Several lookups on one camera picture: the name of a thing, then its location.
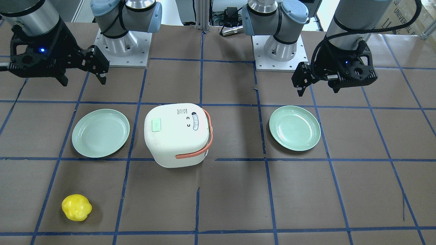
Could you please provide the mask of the green plate near right arm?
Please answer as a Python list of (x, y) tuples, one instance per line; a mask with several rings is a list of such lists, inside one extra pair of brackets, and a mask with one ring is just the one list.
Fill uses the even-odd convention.
[(75, 125), (72, 146), (85, 157), (106, 157), (124, 146), (129, 133), (129, 120), (123, 113), (112, 109), (95, 110)]

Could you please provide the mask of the green plate near left arm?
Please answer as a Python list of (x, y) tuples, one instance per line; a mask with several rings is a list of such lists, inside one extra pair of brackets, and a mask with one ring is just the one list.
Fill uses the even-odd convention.
[(310, 150), (321, 138), (321, 127), (315, 116), (293, 105), (274, 110), (268, 127), (277, 143), (293, 151)]

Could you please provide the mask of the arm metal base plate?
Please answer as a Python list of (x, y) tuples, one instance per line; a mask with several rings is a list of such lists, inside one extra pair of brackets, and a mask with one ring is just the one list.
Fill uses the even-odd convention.
[(273, 36), (252, 36), (255, 65), (258, 71), (294, 72), (300, 62), (308, 62), (302, 37), (291, 45), (277, 42)]
[(111, 68), (146, 68), (149, 60), (152, 33), (124, 31), (119, 38), (109, 38), (98, 30), (96, 45), (109, 61)]

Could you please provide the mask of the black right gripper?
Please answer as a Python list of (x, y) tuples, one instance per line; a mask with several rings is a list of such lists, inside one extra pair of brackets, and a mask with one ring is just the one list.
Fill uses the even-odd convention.
[(82, 50), (62, 19), (47, 33), (34, 37), (25, 34), (23, 24), (16, 23), (11, 29), (10, 73), (21, 78), (52, 77), (67, 86), (66, 70), (78, 68), (106, 84), (109, 60), (96, 45)]

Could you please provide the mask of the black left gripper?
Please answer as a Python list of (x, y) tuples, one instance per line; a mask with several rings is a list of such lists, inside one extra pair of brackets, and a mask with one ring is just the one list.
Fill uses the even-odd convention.
[[(365, 40), (358, 40), (357, 48), (351, 51), (326, 42), (315, 58), (315, 73), (321, 80), (328, 82), (334, 93), (342, 88), (367, 86), (377, 80), (372, 53)], [(318, 81), (308, 62), (298, 63), (292, 75), (292, 83), (299, 97), (303, 96), (307, 87)]]

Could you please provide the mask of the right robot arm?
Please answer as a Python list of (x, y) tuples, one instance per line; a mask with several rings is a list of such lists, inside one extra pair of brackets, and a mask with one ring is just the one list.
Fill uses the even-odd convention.
[[(137, 41), (130, 32), (157, 33), (162, 5), (155, 0), (92, 0), (105, 49), (113, 54), (132, 51)], [(110, 62), (96, 45), (81, 48), (56, 8), (48, 0), (2, 0), (1, 17), (10, 25), (10, 61), (1, 71), (21, 78), (57, 79), (67, 86), (66, 70), (94, 74), (102, 85)]]

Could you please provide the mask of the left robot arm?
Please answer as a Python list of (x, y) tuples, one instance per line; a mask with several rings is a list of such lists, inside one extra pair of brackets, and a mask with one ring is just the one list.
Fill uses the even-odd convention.
[[(327, 81), (334, 93), (375, 82), (377, 74), (367, 41), (390, 4), (390, 0), (339, 1), (311, 61), (299, 62), (293, 73), (291, 80), (298, 95), (319, 81)], [(280, 62), (293, 58), (309, 14), (309, 8), (299, 0), (249, 0), (241, 10), (244, 33), (268, 36), (265, 51)]]

